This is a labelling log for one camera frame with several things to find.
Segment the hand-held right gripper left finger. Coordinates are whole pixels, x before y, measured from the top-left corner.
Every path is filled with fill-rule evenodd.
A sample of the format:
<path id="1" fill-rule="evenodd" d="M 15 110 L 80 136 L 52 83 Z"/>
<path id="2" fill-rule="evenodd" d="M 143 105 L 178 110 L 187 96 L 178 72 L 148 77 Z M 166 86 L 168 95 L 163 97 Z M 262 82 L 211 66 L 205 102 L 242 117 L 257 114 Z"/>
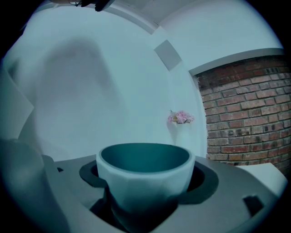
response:
<path id="1" fill-rule="evenodd" d="M 56 201 L 64 214 L 67 233 L 123 233 L 116 224 L 107 198 L 106 182 L 91 186 L 80 176 L 82 166 L 95 161 L 95 155 L 55 162 L 43 155 L 46 175 Z"/>

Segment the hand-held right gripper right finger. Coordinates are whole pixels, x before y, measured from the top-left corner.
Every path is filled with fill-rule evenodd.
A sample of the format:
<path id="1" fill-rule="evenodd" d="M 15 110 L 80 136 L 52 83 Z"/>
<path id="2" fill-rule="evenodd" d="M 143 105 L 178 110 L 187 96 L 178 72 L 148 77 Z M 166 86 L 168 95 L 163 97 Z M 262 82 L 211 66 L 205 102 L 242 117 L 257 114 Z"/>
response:
<path id="1" fill-rule="evenodd" d="M 156 233 L 253 233 L 278 197 L 249 172 L 197 157 L 192 182 Z"/>

